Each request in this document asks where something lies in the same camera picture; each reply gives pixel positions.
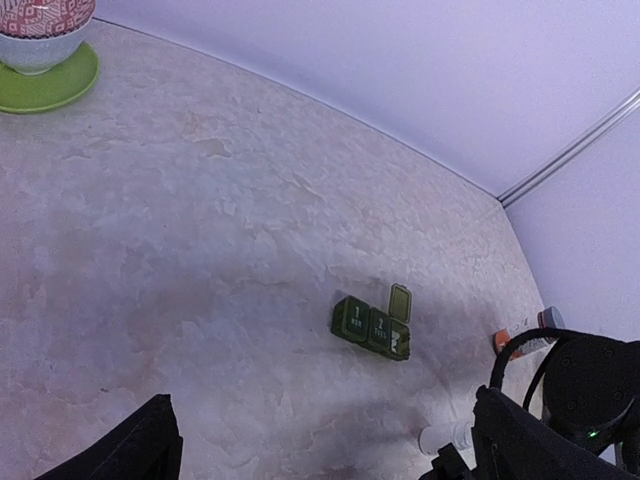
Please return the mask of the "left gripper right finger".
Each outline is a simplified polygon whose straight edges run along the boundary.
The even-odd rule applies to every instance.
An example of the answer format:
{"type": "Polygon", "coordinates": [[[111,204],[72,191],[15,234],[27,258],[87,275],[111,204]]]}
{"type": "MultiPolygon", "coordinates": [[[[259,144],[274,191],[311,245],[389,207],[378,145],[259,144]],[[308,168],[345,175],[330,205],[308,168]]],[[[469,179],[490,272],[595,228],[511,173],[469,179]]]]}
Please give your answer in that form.
{"type": "Polygon", "coordinates": [[[472,428],[478,479],[632,479],[570,443],[501,391],[476,392],[472,428]]]}

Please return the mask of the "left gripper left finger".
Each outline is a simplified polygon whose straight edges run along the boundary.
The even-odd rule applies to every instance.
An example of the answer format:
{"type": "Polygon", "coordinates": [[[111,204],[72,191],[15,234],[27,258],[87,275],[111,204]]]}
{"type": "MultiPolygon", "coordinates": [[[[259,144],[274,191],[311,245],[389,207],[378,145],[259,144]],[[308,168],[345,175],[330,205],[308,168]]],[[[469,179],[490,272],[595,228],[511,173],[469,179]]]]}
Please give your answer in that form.
{"type": "Polygon", "coordinates": [[[177,479],[183,438],[168,394],[157,394],[113,430],[41,480],[177,479]]]}

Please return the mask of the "small white pill bottle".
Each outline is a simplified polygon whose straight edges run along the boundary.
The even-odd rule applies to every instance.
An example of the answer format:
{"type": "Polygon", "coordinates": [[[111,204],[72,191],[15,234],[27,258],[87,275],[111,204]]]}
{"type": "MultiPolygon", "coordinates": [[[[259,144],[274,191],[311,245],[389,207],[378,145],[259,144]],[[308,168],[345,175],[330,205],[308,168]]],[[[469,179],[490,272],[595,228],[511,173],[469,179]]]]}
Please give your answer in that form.
{"type": "Polygon", "coordinates": [[[437,455],[438,450],[452,444],[459,451],[473,447],[472,420],[461,420],[425,427],[419,435],[419,448],[425,455],[437,455]]]}

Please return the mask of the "green weekly pill organizer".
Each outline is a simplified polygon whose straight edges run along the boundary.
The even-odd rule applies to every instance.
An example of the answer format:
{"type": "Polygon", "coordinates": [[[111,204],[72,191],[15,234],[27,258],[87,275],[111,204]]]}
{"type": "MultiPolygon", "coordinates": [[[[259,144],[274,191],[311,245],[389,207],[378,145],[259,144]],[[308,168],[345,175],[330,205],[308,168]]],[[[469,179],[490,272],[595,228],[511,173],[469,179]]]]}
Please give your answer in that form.
{"type": "Polygon", "coordinates": [[[387,311],[348,295],[334,305],[331,333],[390,360],[406,361],[412,303],[410,290],[398,283],[391,286],[387,311]]]}

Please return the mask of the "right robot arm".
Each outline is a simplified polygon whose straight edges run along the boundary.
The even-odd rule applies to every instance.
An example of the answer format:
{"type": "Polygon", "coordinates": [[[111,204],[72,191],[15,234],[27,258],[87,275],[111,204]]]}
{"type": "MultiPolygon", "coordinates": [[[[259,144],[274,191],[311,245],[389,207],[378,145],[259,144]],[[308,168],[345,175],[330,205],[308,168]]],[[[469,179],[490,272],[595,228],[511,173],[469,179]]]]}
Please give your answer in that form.
{"type": "Polygon", "coordinates": [[[498,354],[476,392],[469,468],[453,444],[427,479],[636,479],[639,476],[639,344],[555,328],[526,331],[498,354]],[[515,350],[553,338],[525,399],[502,391],[515,350]]]}

